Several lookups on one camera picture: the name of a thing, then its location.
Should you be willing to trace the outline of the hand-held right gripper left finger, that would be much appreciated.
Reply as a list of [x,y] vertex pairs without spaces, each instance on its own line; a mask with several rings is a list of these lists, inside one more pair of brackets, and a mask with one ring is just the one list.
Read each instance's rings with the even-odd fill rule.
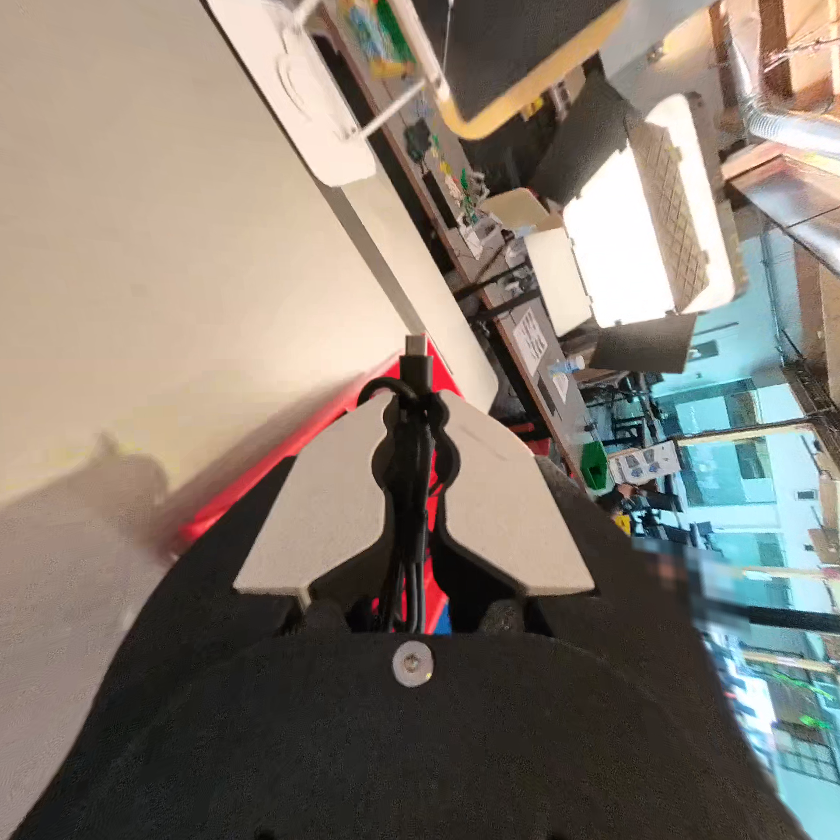
[[376,452],[395,400],[376,393],[301,450],[234,580],[238,593],[291,597],[302,610],[331,600],[344,611],[381,595],[395,514]]

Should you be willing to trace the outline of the white desk lamp stand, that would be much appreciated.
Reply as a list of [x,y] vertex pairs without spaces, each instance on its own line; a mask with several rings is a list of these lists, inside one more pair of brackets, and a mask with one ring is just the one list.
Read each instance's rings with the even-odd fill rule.
[[341,188],[371,178],[376,162],[369,144],[423,92],[450,99],[446,61],[436,56],[413,2],[390,2],[415,59],[418,79],[393,104],[360,125],[314,42],[310,20],[336,2],[209,1],[203,5],[244,68],[268,110],[296,147],[311,174]]

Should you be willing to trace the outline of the white studio light panel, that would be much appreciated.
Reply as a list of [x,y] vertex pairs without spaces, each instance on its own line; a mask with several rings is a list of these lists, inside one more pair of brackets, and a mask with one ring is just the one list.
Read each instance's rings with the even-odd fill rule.
[[701,314],[746,284],[699,94],[641,113],[602,75],[557,126],[528,188],[560,207],[600,327]]

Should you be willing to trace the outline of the white paper sheet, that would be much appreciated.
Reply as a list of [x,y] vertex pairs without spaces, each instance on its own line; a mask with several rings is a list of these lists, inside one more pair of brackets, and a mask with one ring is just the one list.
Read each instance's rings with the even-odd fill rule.
[[512,334],[526,365],[528,377],[533,378],[549,348],[549,343],[531,307],[525,309]]

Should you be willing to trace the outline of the white printed poster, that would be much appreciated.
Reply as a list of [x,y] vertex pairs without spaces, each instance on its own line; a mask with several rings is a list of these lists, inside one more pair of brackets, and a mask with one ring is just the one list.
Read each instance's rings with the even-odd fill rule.
[[683,468],[679,448],[672,440],[609,454],[606,463],[615,483],[636,487],[678,474]]

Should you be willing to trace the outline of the red plastic bin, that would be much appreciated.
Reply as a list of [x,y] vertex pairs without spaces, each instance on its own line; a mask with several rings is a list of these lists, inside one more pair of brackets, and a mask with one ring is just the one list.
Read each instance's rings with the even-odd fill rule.
[[[183,553],[191,548],[237,501],[251,491],[279,463],[292,456],[297,456],[310,442],[319,436],[328,426],[335,423],[346,413],[355,410],[358,397],[367,382],[378,377],[394,377],[399,373],[399,356],[394,352],[383,362],[365,371],[346,385],[336,396],[331,397],[322,407],[304,419],[293,431],[271,448],[255,465],[246,469],[230,484],[219,491],[210,501],[195,513],[191,519],[181,525],[176,534],[176,548]],[[429,339],[427,354],[433,360],[433,392],[451,391],[463,396],[451,370],[438,352],[434,342]],[[445,613],[448,603],[446,594],[434,579],[431,550],[427,549],[424,566],[424,587],[426,596],[426,615],[424,631],[436,632],[438,622]]]

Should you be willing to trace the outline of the green plastic bin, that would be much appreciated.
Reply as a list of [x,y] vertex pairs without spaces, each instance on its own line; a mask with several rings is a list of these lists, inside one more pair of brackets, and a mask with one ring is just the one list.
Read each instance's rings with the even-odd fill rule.
[[606,451],[600,440],[583,445],[580,472],[588,489],[600,492],[606,488],[610,473]]

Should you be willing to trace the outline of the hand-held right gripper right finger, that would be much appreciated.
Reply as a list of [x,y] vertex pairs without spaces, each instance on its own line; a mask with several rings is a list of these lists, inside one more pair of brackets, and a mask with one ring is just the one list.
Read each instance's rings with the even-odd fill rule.
[[450,391],[434,395],[434,578],[452,621],[493,602],[588,595],[595,582],[534,453]]

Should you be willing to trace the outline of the silver ventilation duct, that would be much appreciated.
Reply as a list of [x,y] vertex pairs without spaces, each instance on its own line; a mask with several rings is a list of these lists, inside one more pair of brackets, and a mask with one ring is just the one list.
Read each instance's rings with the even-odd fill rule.
[[839,121],[793,110],[765,86],[757,1],[727,1],[727,50],[742,123],[748,134],[788,150],[838,161]]

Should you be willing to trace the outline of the colourful toy box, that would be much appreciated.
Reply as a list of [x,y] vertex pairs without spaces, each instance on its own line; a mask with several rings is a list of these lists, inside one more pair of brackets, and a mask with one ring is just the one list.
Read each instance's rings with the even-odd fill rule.
[[380,79],[405,79],[416,73],[416,62],[387,1],[338,1],[344,23]]

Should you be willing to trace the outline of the black metal post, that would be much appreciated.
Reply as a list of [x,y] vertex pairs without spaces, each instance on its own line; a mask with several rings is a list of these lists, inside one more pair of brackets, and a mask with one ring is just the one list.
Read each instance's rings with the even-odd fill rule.
[[754,626],[839,636],[839,615],[834,613],[763,606],[746,606],[742,612],[747,621]]

